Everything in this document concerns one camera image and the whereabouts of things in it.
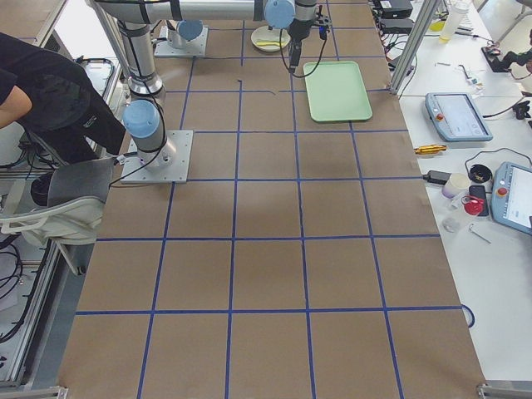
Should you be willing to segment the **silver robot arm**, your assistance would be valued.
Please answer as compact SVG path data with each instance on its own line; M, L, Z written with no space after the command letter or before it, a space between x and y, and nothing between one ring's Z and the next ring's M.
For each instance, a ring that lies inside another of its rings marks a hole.
M140 163L148 170L162 170L171 164L175 149L166 134L162 111L165 88L155 69L150 27L121 20L117 24L133 95L123 122L136 145Z
M284 61L291 75L298 67L303 40L312 27L319 29L326 41L332 22L315 1L100 1L101 7L125 27L137 24L148 27L159 20L172 21L168 28L169 41L176 48L184 41L200 36L204 20L265 21L278 29L276 41L282 45L282 35L290 36L288 60Z

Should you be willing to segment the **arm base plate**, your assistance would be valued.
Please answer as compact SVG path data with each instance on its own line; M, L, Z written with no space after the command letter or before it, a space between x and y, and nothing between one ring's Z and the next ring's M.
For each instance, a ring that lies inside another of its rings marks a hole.
M206 53L209 28L203 27L202 33L192 40L185 40L177 31L167 26L160 29L154 55L158 58L204 57Z
M193 131L167 131L165 147L154 155L140 152L127 157L121 172L125 184L185 183L188 178Z

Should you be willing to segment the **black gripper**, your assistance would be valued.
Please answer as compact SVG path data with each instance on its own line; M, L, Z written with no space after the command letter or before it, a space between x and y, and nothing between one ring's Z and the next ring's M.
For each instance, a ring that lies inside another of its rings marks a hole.
M288 28L288 35L291 37L289 47L289 61L299 62L302 52L303 40L308 37L308 25L307 24L291 24ZM294 74L297 69L297 65L290 64L288 71L290 74Z

